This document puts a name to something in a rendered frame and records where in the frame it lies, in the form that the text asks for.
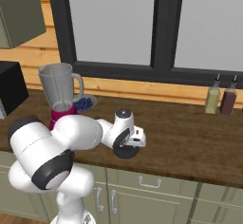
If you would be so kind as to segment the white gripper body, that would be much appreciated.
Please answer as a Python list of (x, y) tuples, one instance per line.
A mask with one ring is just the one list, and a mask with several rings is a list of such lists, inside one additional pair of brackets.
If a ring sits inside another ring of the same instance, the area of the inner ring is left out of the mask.
[(140, 140), (140, 139), (130, 139), (127, 142), (128, 146), (133, 146), (133, 147), (145, 147), (146, 146), (146, 140)]

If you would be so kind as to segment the clear blender with magenta base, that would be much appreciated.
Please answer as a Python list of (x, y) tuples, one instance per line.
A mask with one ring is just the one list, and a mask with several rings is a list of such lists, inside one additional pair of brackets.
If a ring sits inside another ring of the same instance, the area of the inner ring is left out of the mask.
[(66, 63), (39, 66), (38, 76), (51, 108), (49, 129), (52, 130), (62, 116), (77, 114), (74, 103), (83, 97), (84, 81)]

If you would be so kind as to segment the green cupboard door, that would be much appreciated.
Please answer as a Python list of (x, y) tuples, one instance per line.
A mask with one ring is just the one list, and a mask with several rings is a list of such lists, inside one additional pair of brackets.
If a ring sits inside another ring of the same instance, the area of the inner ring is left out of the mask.
[(0, 213), (50, 222), (58, 214), (56, 194), (28, 194), (15, 190), (8, 178), (14, 162), (12, 153), (0, 151)]
[(243, 224), (243, 208), (199, 200), (190, 220), (193, 224)]
[[(111, 192), (117, 191), (116, 215), (111, 211)], [(111, 224), (187, 224), (192, 199), (134, 188), (107, 185)]]
[[(103, 167), (92, 166), (79, 163), (80, 167), (91, 171), (95, 178), (95, 185), (93, 191), (84, 198), (84, 206), (93, 215), (97, 224), (110, 224), (109, 212), (108, 212), (108, 200), (107, 200), (107, 188), (106, 188), (106, 172)], [(97, 188), (103, 189), (101, 194), (101, 204), (104, 206), (103, 212), (99, 214), (97, 208)]]

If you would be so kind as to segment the green drawer front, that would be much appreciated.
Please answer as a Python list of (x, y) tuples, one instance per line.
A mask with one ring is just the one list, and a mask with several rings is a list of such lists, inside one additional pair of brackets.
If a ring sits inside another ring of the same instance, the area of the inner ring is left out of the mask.
[(243, 207), (243, 189), (202, 183), (196, 196), (199, 200)]
[(189, 180), (160, 177), (111, 168), (107, 168), (106, 173), (107, 180), (110, 184), (123, 187), (185, 197), (193, 197), (196, 193), (197, 183)]

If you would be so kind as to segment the grey bowl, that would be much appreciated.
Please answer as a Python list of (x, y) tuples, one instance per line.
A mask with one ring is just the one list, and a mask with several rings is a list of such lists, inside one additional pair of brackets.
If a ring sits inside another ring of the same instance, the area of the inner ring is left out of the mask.
[(74, 105), (78, 112), (88, 111), (97, 104), (97, 98), (93, 95), (84, 95)]

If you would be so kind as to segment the yellow oil bottle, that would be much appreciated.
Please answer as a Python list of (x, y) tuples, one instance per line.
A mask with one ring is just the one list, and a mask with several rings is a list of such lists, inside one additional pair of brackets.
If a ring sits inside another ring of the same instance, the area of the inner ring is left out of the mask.
[(215, 78), (214, 84), (208, 89), (207, 98), (205, 101), (205, 112), (207, 114), (215, 114), (220, 97), (220, 75)]

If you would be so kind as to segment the dark red sauce bottle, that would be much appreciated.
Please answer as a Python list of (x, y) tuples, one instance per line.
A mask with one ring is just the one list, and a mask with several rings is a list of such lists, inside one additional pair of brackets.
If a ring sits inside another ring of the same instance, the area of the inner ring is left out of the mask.
[(237, 76), (232, 79), (231, 85), (225, 89), (219, 111), (222, 115), (231, 115), (234, 110), (236, 100), (236, 87)]

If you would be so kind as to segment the dark framed window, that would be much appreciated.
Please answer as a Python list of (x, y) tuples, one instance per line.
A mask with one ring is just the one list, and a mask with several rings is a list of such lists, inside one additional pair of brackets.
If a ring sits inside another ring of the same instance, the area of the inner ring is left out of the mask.
[(152, 52), (149, 65), (126, 65), (80, 61), (77, 59), (76, 41), (69, 0), (50, 0), (60, 59), (73, 66), (85, 77), (141, 81), (162, 84), (209, 86), (214, 79), (228, 87), (236, 81), (243, 89), (243, 70), (212, 70), (179, 68), (175, 66), (178, 27), (182, 0), (155, 0), (152, 29)]

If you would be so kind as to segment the black microwave oven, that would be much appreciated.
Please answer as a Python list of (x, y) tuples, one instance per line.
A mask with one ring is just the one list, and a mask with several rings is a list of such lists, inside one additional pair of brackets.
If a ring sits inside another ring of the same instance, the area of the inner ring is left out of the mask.
[(0, 120), (27, 98), (28, 90), (20, 64), (0, 61)]

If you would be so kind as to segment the olive green wall cupboard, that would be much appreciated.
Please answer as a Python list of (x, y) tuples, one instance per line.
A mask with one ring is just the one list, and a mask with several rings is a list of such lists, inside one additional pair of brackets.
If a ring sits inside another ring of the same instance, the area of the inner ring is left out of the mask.
[(19, 47), (45, 32), (40, 0), (0, 0), (0, 48)]

